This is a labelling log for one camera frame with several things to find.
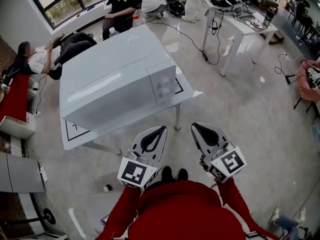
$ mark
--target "black shoe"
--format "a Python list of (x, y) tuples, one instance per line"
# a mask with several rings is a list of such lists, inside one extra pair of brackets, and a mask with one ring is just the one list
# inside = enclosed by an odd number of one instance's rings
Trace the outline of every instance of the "black shoe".
[(170, 166), (165, 166), (162, 170), (161, 181), (170, 182), (170, 181), (172, 181), (172, 179), (173, 179), (172, 170), (171, 170)]
[(180, 169), (179, 174), (178, 174), (178, 181), (187, 181), (188, 180), (188, 172), (186, 169)]

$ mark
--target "red jacket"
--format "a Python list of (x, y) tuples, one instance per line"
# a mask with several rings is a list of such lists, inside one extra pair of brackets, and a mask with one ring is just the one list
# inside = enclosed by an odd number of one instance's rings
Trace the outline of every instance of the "red jacket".
[[(227, 203), (247, 223), (250, 231), (274, 240), (278, 237), (259, 227), (234, 180), (218, 183), (223, 204)], [(129, 240), (245, 240), (246, 234), (231, 211), (221, 207), (216, 191), (189, 180), (179, 180), (142, 194), (126, 187), (97, 240), (123, 235), (130, 226)]]

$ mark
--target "window frame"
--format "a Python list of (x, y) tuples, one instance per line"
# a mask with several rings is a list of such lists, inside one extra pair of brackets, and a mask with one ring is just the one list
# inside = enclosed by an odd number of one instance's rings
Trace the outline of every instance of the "window frame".
[(52, 8), (53, 6), (55, 6), (57, 3), (61, 2), (62, 0), (54, 0), (52, 3), (50, 3), (47, 7), (43, 8), (42, 4), (40, 3), (39, 0), (33, 0), (34, 3), (36, 4), (36, 6), (38, 7), (39, 11), (41, 12), (42, 16), (45, 18), (45, 20), (48, 22), (48, 24), (50, 25), (50, 27), (54, 30), (57, 27), (59, 27), (61, 24), (65, 23), (66, 21), (68, 21), (70, 18), (74, 17), (75, 15), (77, 15), (78, 13), (81, 13), (85, 10), (87, 10), (88, 8), (95, 6), (99, 3), (102, 3), (103, 0), (101, 1), (97, 1), (89, 6), (85, 6), (84, 2), (82, 0), (77, 0), (77, 2), (79, 3), (80, 7), (81, 7), (81, 11), (77, 11), (73, 14), (71, 14), (69, 17), (67, 17), (66, 19), (64, 19), (63, 21), (61, 21), (59, 24), (54, 25), (50, 18), (47, 16), (46, 11), (48, 11), (50, 8)]

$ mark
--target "white table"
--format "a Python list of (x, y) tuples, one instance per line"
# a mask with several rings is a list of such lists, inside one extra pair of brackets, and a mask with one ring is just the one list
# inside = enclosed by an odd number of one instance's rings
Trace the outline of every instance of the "white table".
[[(204, 26), (204, 37), (203, 37), (203, 43), (202, 43), (202, 51), (204, 51), (206, 49), (206, 43), (207, 43), (207, 38), (208, 38), (208, 30), (211, 26), (212, 23), (212, 18), (214, 17), (215, 12), (212, 9), (209, 9), (208, 14), (207, 14), (207, 21), (206, 24)], [(264, 21), (264, 17), (256, 12), (253, 14), (259, 21), (263, 22)], [(267, 29), (261, 30), (259, 32), (254, 31), (251, 27), (249, 27), (248, 25), (237, 21), (236, 19), (234, 19), (234, 17), (232, 15), (224, 15), (223, 19), (228, 22), (231, 26), (233, 26), (236, 30), (236, 34), (234, 36), (233, 39), (233, 44), (230, 48), (228, 57), (226, 59), (226, 62), (221, 70), (221, 76), (225, 76), (227, 71), (231, 68), (231, 62), (233, 61), (238, 48), (243, 40), (244, 37), (246, 36), (250, 36), (250, 35), (257, 35), (257, 34), (263, 34), (263, 33), (268, 33), (266, 39), (263, 42), (262, 47), (257, 51), (257, 53), (254, 56), (254, 59), (252, 60), (253, 63), (257, 63), (257, 61), (259, 60), (261, 54), (263, 53), (264, 49), (266, 48), (266, 46), (269, 44), (272, 36), (274, 35), (274, 33), (278, 30), (272, 23), (269, 25), (269, 27)]]
[(181, 103), (192, 98), (194, 91), (185, 78), (184, 74), (180, 68), (176, 67), (176, 90), (175, 96), (171, 99), (168, 99), (164, 102), (161, 102), (156, 105), (151, 105), (141, 111), (136, 111), (132, 113), (131, 116), (128, 116), (129, 119), (122, 121), (113, 121), (112, 123), (106, 124), (102, 127), (102, 130), (99, 132), (89, 131), (83, 129), (71, 122), (64, 120), (60, 113), (60, 123), (61, 123), (61, 133), (62, 133), (62, 142), (65, 150), (71, 150), (78, 146), (84, 146), (87, 148), (102, 150), (111, 152), (117, 155), (121, 154), (120, 149), (96, 144), (93, 142), (94, 139), (97, 139), (103, 135), (111, 133), (117, 129), (120, 129), (126, 125), (132, 124), (138, 120), (141, 120), (145, 117), (148, 117), (152, 114), (160, 112), (162, 110), (176, 107), (175, 111), (175, 129), (180, 130), (180, 113), (181, 113)]

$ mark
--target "red sleeve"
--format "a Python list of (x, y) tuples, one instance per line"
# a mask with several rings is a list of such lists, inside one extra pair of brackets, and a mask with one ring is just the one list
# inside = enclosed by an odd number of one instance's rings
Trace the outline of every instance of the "red sleeve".
[(273, 240), (279, 240), (279, 237), (265, 231), (251, 217), (249, 208), (241, 196), (233, 178), (229, 179), (225, 183), (218, 181), (217, 184), (223, 204), (228, 204), (234, 211), (236, 211), (243, 218), (251, 232), (257, 231), (261, 236), (267, 236)]
[(112, 209), (103, 232), (96, 240), (110, 240), (121, 237), (134, 221), (141, 192), (125, 187), (119, 201)]

